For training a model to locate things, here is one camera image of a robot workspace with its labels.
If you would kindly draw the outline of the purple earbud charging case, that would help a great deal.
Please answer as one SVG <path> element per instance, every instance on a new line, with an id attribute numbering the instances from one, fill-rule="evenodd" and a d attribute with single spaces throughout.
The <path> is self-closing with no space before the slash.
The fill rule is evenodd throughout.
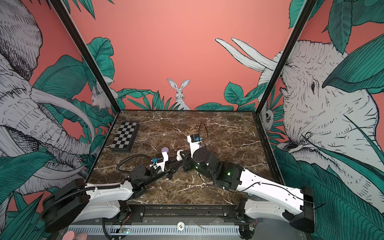
<path id="1" fill-rule="evenodd" d="M 163 153 L 163 152 L 165 152 L 165 153 L 169 153 L 169 148 L 164 147 L 164 148 L 162 148 L 161 152 L 162 152 L 162 153 Z"/>

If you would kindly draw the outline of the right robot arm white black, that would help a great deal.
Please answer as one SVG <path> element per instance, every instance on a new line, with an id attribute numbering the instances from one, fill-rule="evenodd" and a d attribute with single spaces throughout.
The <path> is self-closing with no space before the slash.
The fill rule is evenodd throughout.
<path id="1" fill-rule="evenodd" d="M 238 164 L 220 161 L 207 147 L 202 147 L 200 134 L 189 135 L 187 141 L 190 149 L 177 152 L 177 160 L 183 162 L 186 172 L 195 170 L 222 190 L 251 194 L 263 199 L 261 202 L 244 202 L 244 214 L 247 217 L 282 220 L 299 231 L 310 234 L 315 232 L 315 209 L 323 204 L 315 203 L 313 189 L 307 186 L 284 186 Z"/>

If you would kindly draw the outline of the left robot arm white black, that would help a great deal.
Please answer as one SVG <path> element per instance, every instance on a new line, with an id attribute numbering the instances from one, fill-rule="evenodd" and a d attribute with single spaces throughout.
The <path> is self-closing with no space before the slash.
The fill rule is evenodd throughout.
<path id="1" fill-rule="evenodd" d="M 95 185 L 75 179 L 43 201 L 40 220 L 44 230 L 54 233 L 82 220 L 112 219 L 126 210 L 126 201 L 143 195 L 147 185 L 163 177 L 172 179 L 182 163 L 180 155 L 171 158 L 161 152 L 149 168 L 138 165 L 119 183 Z"/>

